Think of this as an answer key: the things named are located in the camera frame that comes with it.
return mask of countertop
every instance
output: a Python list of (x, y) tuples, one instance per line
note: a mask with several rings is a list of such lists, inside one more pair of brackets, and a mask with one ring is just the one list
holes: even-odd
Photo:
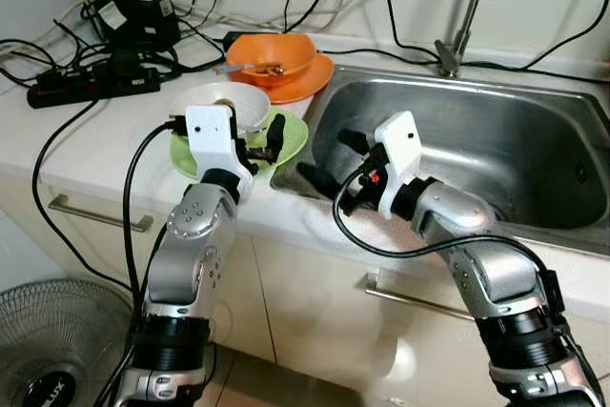
[[(319, 49), (345, 50), (361, 46), (346, 37), (312, 35)], [(179, 50), (186, 64), (205, 62), (214, 56), (203, 44), (192, 40)], [(391, 58), (371, 54), (331, 56), (335, 63), (390, 71), (434, 74), (434, 69), (409, 66)], [(132, 155), (153, 128), (168, 120), (172, 101), (183, 91), (224, 77), (212, 71), (184, 75), (165, 83), (160, 92), (103, 101), (56, 142), (44, 162), (44, 183), (69, 191), (120, 202), (125, 173)], [(606, 114), (608, 86), (580, 83), (549, 76), (505, 71), (463, 69), (460, 78), (587, 92), (598, 98)], [(312, 97), (281, 109), (302, 116)], [(33, 110), (21, 88), (0, 96), (0, 173), (31, 178), (36, 156), (49, 135), (86, 103)], [(446, 277), (437, 256), (413, 261), (385, 259), (355, 248), (335, 226), (329, 203), (273, 190), (273, 171), (254, 180), (251, 198), (240, 205), (238, 230), (253, 236), (270, 237), (323, 253), (336, 254), (373, 267), (389, 268), (413, 275)], [(192, 181), (177, 172), (169, 155), (169, 134), (156, 138), (142, 156), (132, 186), (132, 205), (167, 213)], [(373, 213), (350, 218), (350, 227), (368, 241), (389, 249), (407, 249), (421, 242), (405, 231), (405, 223), (388, 225)], [(610, 322), (610, 257), (584, 255), (572, 250), (528, 242), (559, 280), (568, 312)]]

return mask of fan grille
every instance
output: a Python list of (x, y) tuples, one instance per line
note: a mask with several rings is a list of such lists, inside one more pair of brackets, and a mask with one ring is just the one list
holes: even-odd
[(0, 405), (18, 406), (37, 378), (71, 374), (85, 399), (122, 355), (132, 310), (118, 293), (80, 279), (30, 283), (0, 295)]

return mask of sink basin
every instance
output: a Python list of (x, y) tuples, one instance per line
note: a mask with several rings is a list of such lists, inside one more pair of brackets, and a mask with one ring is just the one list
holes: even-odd
[(405, 110), (424, 147), (422, 171), (487, 200), (504, 234), (608, 254), (610, 124), (587, 94), (341, 68), (305, 115), (307, 145), (272, 186), (323, 198), (296, 164), (341, 182), (361, 159), (337, 134), (372, 136)]

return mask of electric fan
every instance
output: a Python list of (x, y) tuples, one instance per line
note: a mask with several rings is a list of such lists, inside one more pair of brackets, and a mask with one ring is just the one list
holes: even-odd
[(0, 295), (0, 406), (89, 407), (121, 359), (132, 308), (79, 279)]

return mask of orange bowl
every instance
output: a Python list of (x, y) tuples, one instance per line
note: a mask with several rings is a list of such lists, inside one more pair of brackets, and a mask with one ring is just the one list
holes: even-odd
[(241, 71), (257, 86), (282, 86), (302, 74), (314, 60), (315, 46), (304, 33), (257, 33), (241, 35), (227, 51), (227, 64), (264, 64), (278, 62), (281, 75), (269, 75), (253, 69)]

